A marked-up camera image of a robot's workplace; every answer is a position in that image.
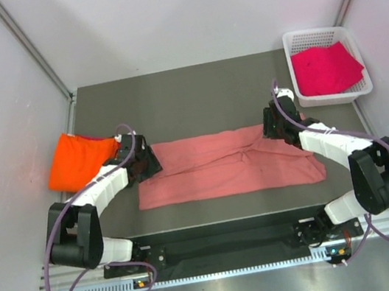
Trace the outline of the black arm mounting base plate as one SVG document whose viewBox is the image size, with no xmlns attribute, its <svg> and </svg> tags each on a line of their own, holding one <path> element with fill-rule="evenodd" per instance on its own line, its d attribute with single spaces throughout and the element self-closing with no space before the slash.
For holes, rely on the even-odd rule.
<svg viewBox="0 0 389 291">
<path fill-rule="evenodd" d="M 306 255 L 311 245 L 362 235 L 359 220 L 321 234 L 308 224 L 321 205 L 137 236 L 132 260 L 156 268 L 158 280 L 213 273 Z"/>
</svg>

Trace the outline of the salmon pink t shirt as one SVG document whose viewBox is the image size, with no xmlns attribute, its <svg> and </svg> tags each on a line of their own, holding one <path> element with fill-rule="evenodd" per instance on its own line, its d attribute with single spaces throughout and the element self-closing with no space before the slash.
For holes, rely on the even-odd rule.
<svg viewBox="0 0 389 291">
<path fill-rule="evenodd" d="M 255 125 L 154 144 L 163 169 L 139 184 L 140 210 L 326 179 L 312 153 L 262 134 Z"/>
</svg>

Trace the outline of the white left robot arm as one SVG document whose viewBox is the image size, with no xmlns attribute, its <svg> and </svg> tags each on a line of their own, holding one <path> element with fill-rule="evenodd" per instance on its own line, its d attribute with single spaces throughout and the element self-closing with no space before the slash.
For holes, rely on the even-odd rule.
<svg viewBox="0 0 389 291">
<path fill-rule="evenodd" d="M 103 163 L 91 182 L 65 203 L 49 207 L 47 263 L 93 270 L 118 262 L 130 273 L 142 268 L 144 257 L 133 249 L 133 241 L 103 236 L 99 217 L 119 192 L 163 168 L 143 135 L 118 138 L 116 154 Z"/>
</svg>

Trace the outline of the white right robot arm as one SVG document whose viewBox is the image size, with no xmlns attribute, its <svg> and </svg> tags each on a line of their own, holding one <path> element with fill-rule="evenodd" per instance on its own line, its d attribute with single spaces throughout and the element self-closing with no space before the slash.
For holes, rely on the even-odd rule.
<svg viewBox="0 0 389 291">
<path fill-rule="evenodd" d="M 303 118 L 286 95 L 264 108 L 262 133 L 266 139 L 322 155 L 350 172 L 353 189 L 327 203 L 308 224 L 325 238 L 339 236 L 345 222 L 389 208 L 389 137 L 374 141 L 335 133 L 317 119 Z"/>
</svg>

